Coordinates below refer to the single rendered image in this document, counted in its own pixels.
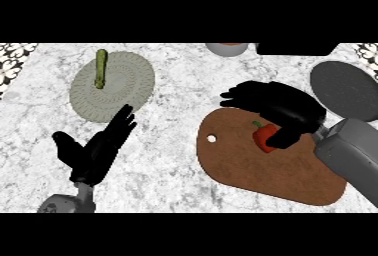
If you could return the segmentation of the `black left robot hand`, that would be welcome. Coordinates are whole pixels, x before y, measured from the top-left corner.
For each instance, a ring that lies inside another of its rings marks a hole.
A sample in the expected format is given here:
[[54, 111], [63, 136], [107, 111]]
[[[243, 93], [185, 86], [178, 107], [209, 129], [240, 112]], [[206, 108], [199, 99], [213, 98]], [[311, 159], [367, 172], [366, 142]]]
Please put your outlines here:
[[57, 158], [72, 168], [69, 180], [95, 186], [110, 169], [117, 150], [137, 125], [132, 107], [125, 104], [106, 128], [98, 131], [85, 145], [61, 131], [51, 134], [57, 147]]

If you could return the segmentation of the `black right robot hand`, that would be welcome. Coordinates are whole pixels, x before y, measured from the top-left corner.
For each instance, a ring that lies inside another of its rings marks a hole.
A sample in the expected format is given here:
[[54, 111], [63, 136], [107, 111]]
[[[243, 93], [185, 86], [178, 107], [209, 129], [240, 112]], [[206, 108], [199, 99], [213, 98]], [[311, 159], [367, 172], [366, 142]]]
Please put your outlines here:
[[219, 94], [221, 107], [258, 113], [280, 129], [265, 145], [286, 149], [302, 134], [312, 134], [326, 118], [326, 109], [299, 89], [278, 82], [244, 81]]

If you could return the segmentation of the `red bell pepper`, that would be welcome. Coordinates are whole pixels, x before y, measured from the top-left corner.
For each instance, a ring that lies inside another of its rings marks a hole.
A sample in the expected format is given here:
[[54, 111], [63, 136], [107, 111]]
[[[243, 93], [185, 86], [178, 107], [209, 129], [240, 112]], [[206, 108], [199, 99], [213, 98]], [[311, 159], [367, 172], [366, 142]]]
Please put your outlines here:
[[274, 135], [277, 129], [273, 124], [262, 125], [258, 121], [253, 121], [252, 124], [256, 126], [256, 130], [252, 133], [255, 145], [264, 153], [270, 153], [274, 147], [270, 147], [265, 141]]

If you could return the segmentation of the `dark grey round pan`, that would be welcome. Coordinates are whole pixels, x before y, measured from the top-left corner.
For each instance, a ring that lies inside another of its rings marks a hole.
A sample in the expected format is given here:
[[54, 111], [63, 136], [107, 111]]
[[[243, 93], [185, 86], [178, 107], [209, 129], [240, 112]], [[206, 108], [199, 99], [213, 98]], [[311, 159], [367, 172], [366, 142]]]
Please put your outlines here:
[[378, 120], [378, 82], [358, 67], [340, 61], [323, 61], [309, 71], [308, 82], [333, 114], [364, 122]]

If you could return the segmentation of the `brown wooden cutting board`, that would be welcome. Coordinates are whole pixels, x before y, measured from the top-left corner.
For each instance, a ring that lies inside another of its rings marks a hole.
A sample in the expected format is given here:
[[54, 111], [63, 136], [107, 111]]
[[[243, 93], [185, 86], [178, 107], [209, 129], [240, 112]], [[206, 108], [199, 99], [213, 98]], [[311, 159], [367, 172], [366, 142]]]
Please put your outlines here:
[[284, 150], [265, 153], [252, 133], [268, 122], [255, 113], [219, 108], [202, 119], [196, 156], [206, 175], [221, 184], [281, 199], [324, 206], [336, 202], [345, 180], [317, 160], [311, 136]]

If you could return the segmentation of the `black appliance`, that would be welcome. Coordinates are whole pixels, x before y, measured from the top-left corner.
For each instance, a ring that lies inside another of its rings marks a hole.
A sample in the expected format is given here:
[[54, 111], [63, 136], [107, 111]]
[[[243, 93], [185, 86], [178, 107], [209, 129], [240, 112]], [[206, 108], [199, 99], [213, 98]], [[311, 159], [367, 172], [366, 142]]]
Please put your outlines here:
[[258, 43], [258, 55], [326, 56], [333, 51], [336, 43]]

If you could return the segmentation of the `round grey-green woven placemat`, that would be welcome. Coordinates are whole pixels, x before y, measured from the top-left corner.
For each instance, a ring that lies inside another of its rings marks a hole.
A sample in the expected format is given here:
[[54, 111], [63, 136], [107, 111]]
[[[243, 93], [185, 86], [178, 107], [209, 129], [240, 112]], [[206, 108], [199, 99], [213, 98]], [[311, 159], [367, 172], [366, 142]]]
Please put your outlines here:
[[107, 123], [125, 104], [135, 112], [151, 96], [154, 72], [148, 61], [135, 53], [107, 54], [104, 86], [94, 86], [95, 60], [76, 72], [69, 88], [69, 103], [78, 116], [89, 122]]

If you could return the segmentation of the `grey round pot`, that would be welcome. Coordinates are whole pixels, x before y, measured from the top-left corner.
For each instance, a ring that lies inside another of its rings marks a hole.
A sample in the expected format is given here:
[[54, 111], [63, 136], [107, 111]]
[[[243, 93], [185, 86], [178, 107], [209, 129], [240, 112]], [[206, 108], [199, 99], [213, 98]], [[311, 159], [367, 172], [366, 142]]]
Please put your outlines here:
[[206, 43], [208, 50], [221, 57], [234, 57], [240, 55], [247, 49], [247, 44], [221, 44], [221, 43]]

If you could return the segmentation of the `green zucchini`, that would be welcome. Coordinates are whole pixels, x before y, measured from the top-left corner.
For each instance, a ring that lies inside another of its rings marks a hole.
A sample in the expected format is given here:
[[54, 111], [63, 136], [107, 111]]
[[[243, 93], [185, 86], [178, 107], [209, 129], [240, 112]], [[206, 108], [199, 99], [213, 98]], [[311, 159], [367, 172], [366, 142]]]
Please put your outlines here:
[[95, 52], [95, 78], [94, 87], [103, 89], [104, 87], [104, 73], [106, 73], [107, 51], [98, 49]]

